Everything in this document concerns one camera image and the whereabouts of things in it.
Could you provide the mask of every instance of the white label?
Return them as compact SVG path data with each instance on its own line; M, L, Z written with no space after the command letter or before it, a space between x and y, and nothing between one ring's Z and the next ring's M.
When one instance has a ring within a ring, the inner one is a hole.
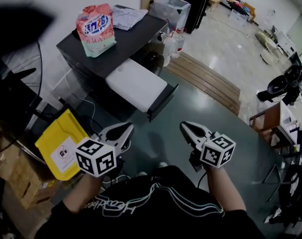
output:
M50 155L53 162L56 164L60 173L67 171L76 160L76 144L73 142L71 137L68 137L55 151Z
M49 182L45 182L45 183L41 184L40 187L39 187L39 189L45 189L45 188L47 188L48 184L49 184Z

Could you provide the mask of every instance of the tiled floor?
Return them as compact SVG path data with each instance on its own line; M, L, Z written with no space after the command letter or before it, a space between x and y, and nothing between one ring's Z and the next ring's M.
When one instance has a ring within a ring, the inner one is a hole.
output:
M271 66L262 61L264 49L255 38L257 26L246 23L238 25L229 18L230 10L219 5L207 11L198 29L185 33L183 51L214 69L240 88L241 108L239 117L248 123L249 118L265 108L270 102L259 102L258 91L266 90L268 83L282 74L291 64L286 58ZM302 119L302 102L289 106L296 118Z

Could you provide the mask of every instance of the pink package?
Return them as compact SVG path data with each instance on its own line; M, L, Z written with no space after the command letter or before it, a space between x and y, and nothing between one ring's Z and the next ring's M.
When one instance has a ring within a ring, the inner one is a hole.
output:
M77 18L76 26L88 57L98 57L116 44L112 10L107 3L84 8Z

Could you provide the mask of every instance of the wire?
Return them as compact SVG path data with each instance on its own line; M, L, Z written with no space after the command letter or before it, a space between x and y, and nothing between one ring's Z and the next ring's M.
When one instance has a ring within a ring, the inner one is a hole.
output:
M214 20L216 20L216 21L219 21L219 22L221 22L221 23L227 25L228 27L230 27L230 28L232 28L232 29L234 29L234 30L236 30L236 31L238 31L238 32L240 32L240 33L242 33L242 34L244 34L244 35L248 35L247 33L243 32L243 31L240 31L240 30L238 30L238 29L236 29L236 28L234 28L234 27L228 25L226 22L223 22L223 21L221 21L221 20L219 20L219 19L214 18L214 17L211 16L209 13L208 13L208 15L209 15L209 17L211 17L212 19L214 19Z
M22 135L23 135L23 133L20 134L18 137L16 137L16 138L15 138L9 145L7 145L4 149L1 149L1 150L0 150L0 153L3 152L4 150L7 150L9 147L11 147L15 142L17 142L17 140L18 140L19 138L22 137Z
M110 180L110 181L103 181L103 183L111 183L111 185L112 185L112 181L115 181L116 180L116 182L117 182L117 180L118 180L118 178L121 178L121 177L123 177L123 176L125 176L125 177L127 177L127 178L129 178L129 179L131 179L131 177L129 177L129 176L127 176L127 175L125 175L125 174L122 174L122 175L120 175L120 176L118 176L118 177L116 177L115 179L113 179L113 180Z
M73 94L72 91L71 91L71 89L70 89L68 80L67 80L67 75L65 75L64 78L66 79L67 87L68 87L68 89L69 89L69 91L70 91L70 93L71 93L72 96L74 96L75 98L77 98L77 99L79 99L79 100L86 101L86 102L88 102L88 103L90 103L90 104L93 105L93 113L92 113L92 117L91 117L91 121L90 121L90 126L91 126L92 130L93 130L93 131L98 135L98 137L99 137L99 132L95 131L95 129L94 129L93 126L92 126L92 121L94 120L93 118L94 118L94 116L95 116L95 114L96 114L96 106L95 106L95 104L92 103L91 101L86 100L86 99L78 98L75 94Z
M207 172L205 172L205 174L203 174L202 177L200 178L199 183L198 183L198 185L197 185L197 188L200 187L201 180L205 177L206 174L207 174Z
M40 110L35 110L36 112L39 112L40 114L42 114L42 115L51 115L51 116L53 116L54 114L46 114L46 113L43 113L42 111L40 111Z
M83 118L83 117L87 117L87 118L91 119L96 125L98 125L101 128L101 130L103 129L103 127L96 120L92 119L90 116L88 116L88 115L80 116L80 118Z

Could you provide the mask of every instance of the water bottle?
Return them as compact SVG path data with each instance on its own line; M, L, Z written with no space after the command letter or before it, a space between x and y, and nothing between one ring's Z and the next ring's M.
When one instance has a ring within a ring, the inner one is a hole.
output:
M182 48L183 48L183 45L184 45L184 42L185 42L185 38L184 38L184 35L183 35L183 30L184 28L182 29L176 29L172 32L172 38L175 40L175 45L172 49L172 52L171 52L171 57L172 58L178 58L180 56L180 53L182 51Z

